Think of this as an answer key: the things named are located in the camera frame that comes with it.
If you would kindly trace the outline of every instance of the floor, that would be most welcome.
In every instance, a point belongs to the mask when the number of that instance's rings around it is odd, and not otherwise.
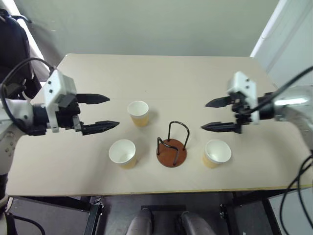
[[[219,204],[232,198],[231,193],[180,193],[154,195],[107,196],[102,199],[105,213],[101,216],[97,235],[124,235],[131,220],[141,206],[180,205],[187,211],[202,216],[217,235],[226,235],[227,226],[219,216]],[[83,235],[87,212],[69,210],[20,198],[15,198],[10,209],[14,215],[27,217],[40,223],[47,235]],[[154,235],[175,234],[175,219],[182,211],[156,211]],[[272,235],[261,203],[242,206],[234,211],[240,234]],[[20,235],[40,235],[33,225],[16,221]]]

